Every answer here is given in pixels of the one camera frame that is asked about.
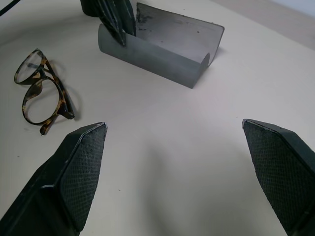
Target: white table surface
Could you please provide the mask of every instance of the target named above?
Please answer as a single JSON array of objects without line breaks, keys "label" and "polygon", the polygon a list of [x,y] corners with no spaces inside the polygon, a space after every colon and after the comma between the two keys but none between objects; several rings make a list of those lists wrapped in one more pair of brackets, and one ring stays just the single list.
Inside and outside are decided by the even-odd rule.
[{"label": "white table surface", "polygon": [[[0,18],[0,217],[66,134],[106,121],[82,236],[286,235],[241,123],[277,124],[314,148],[315,52],[209,0],[145,2],[225,26],[194,89],[101,53],[99,19],[85,16],[79,0],[23,0]],[[13,82],[35,48],[56,63],[79,111],[46,136],[24,120],[27,89]]]}]

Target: eyeglasses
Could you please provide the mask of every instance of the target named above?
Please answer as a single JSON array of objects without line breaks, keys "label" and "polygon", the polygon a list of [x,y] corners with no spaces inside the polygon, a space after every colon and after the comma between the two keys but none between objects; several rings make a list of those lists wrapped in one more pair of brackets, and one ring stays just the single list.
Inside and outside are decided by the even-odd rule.
[{"label": "eyeglasses", "polygon": [[[14,82],[19,85],[31,85],[23,99],[22,113],[28,123],[42,125],[40,129],[42,135],[47,133],[50,126],[59,115],[62,115],[67,119],[74,118],[74,112],[67,92],[41,50],[36,49],[22,62],[15,73]],[[42,122],[34,122],[30,120],[28,116],[27,102],[39,96],[43,89],[46,88],[45,86],[47,86],[47,84],[51,85],[51,83],[54,84],[54,86],[52,86],[53,90],[55,90],[55,88],[58,90],[59,101],[57,107],[49,118]]]}]

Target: tortoiseshell glasses frame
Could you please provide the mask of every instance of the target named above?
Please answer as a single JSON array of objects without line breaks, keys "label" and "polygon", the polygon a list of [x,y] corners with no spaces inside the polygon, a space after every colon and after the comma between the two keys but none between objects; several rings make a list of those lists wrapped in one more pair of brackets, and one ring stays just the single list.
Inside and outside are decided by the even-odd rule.
[{"label": "tortoiseshell glasses frame", "polygon": [[[38,56],[41,57],[41,62],[40,65],[36,65],[33,63],[28,63],[27,61],[29,61],[29,59],[31,57],[34,56],[34,54],[37,54]],[[21,72],[21,69],[23,68],[23,66],[27,66],[29,68],[33,68],[36,69],[29,77],[27,77],[25,80],[23,81],[18,81],[18,76],[19,73]],[[52,77],[49,77],[46,75],[46,72],[51,74]],[[54,83],[54,85],[56,86],[58,93],[59,93],[59,102],[57,104],[57,107],[55,109],[55,111],[53,112],[53,114],[46,120],[42,121],[42,122],[32,122],[27,114],[26,111],[26,103],[31,100],[34,97],[37,97],[38,95],[40,95],[40,93],[43,90],[43,85],[42,82],[45,80],[50,80],[51,82]],[[55,119],[59,116],[62,115],[63,117],[67,118],[67,119],[73,119],[74,118],[74,112],[69,100],[69,97],[67,95],[67,92],[63,86],[63,84],[61,83],[60,79],[57,77],[57,75],[55,74],[55,72],[53,71],[49,61],[47,60],[47,58],[44,56],[43,52],[39,49],[35,49],[23,62],[22,64],[19,66],[18,70],[16,71],[15,75],[14,75],[14,82],[16,84],[19,85],[31,85],[31,87],[29,88],[29,90],[26,92],[25,97],[23,99],[23,104],[22,104],[22,113],[24,118],[26,119],[26,121],[30,124],[33,125],[42,125],[41,129],[40,129],[40,133],[42,135],[45,135],[50,126],[53,124],[53,122],[55,121]]]}]

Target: black cable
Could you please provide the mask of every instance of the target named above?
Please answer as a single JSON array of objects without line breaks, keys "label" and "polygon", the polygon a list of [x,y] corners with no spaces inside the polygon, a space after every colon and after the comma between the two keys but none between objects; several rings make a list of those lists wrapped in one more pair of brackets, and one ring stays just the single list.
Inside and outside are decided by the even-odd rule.
[{"label": "black cable", "polygon": [[12,2],[10,2],[6,7],[4,7],[4,9],[0,11],[0,16],[2,16],[5,12],[10,10],[12,7],[14,7],[15,4],[17,4],[19,1],[20,0],[13,0]]}]

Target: metal holder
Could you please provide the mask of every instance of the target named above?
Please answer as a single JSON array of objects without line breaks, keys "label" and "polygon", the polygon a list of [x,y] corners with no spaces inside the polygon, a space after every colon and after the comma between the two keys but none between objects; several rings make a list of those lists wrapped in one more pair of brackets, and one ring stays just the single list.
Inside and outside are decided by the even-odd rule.
[{"label": "metal holder", "polygon": [[99,49],[113,57],[193,88],[211,65],[224,27],[137,4],[136,37],[121,46],[101,24]]}]

